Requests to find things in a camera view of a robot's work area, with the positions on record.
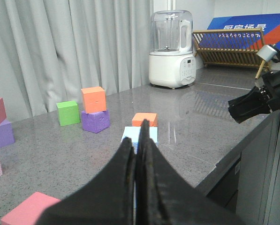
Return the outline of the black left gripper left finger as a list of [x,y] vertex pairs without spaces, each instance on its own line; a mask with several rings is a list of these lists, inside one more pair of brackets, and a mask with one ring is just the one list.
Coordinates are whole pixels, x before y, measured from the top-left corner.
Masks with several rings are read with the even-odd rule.
[[38,225],[131,225],[135,154],[124,138],[111,160],[84,187],[44,210]]

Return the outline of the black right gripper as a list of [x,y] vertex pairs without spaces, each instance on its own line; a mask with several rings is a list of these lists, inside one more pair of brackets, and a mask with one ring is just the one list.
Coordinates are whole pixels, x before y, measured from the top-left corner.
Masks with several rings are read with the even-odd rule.
[[[280,63],[280,50],[261,48],[259,57],[266,62],[272,60],[275,63]],[[280,109],[280,70],[275,73],[267,72],[262,75],[262,79],[263,88],[268,95],[267,101],[256,86],[248,94],[228,101],[228,111],[237,123],[242,123],[259,114],[270,114],[270,109],[272,111]]]

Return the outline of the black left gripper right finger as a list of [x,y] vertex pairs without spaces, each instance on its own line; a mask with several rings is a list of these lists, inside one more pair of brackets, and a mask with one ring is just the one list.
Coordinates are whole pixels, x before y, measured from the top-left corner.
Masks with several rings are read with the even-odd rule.
[[150,138],[147,120],[141,125],[136,155],[136,224],[243,225],[186,182]]

